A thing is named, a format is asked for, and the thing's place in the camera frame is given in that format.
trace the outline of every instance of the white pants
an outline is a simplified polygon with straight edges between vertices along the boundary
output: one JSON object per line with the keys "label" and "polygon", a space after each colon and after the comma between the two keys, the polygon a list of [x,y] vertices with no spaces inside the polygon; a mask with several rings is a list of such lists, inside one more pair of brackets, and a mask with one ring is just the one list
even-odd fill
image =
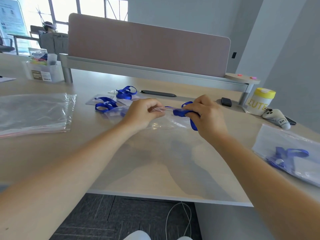
{"label": "white pants", "polygon": [[[131,233],[124,240],[151,240],[151,238],[144,231],[138,230],[138,231]],[[192,240],[192,239],[188,236],[182,236],[178,240]]]}

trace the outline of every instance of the yellow lid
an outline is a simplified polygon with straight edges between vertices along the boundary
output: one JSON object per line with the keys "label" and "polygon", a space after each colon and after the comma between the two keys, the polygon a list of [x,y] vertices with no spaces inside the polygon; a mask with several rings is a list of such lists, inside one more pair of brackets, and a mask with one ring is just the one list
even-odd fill
{"label": "yellow lid", "polygon": [[276,95],[275,91],[266,89],[266,88],[257,88],[254,91],[254,95],[257,95],[259,97],[263,97],[265,99],[273,99]]}

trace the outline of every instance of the small black object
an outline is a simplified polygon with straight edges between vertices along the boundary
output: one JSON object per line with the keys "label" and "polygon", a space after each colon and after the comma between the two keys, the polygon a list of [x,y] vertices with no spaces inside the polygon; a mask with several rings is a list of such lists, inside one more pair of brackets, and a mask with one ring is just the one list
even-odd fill
{"label": "small black object", "polygon": [[290,125],[296,125],[296,124],[297,124],[296,121],[293,121],[293,120],[289,119],[287,116],[285,116],[285,118],[286,118],[287,121],[290,123]]}
{"label": "small black object", "polygon": [[225,98],[225,97],[222,97],[222,98],[221,98],[221,104],[222,104],[223,106],[227,106],[227,107],[231,107],[231,106],[232,106],[231,99]]}
{"label": "small black object", "polygon": [[166,96],[166,97],[176,97],[177,96],[173,93],[156,92],[156,91],[149,91],[149,90],[141,90],[140,92],[146,93],[146,94],[152,94],[152,95]]}

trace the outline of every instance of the left hand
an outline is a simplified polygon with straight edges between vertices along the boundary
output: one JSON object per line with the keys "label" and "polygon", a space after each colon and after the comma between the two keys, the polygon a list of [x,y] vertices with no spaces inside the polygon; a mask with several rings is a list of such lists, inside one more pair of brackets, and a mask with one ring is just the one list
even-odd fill
{"label": "left hand", "polygon": [[150,121],[165,115],[165,113],[161,111],[151,112],[157,107],[163,107],[163,105],[156,98],[133,101],[120,123],[130,126],[135,132],[145,129]]}

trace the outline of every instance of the poster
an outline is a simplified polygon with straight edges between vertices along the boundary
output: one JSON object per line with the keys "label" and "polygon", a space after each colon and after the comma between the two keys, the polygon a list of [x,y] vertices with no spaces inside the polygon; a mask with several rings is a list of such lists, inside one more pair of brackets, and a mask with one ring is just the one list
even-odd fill
{"label": "poster", "polygon": [[[13,38],[8,34],[29,36],[17,0],[0,0],[0,32],[3,38]],[[4,42],[6,45],[10,44],[9,40]]]}

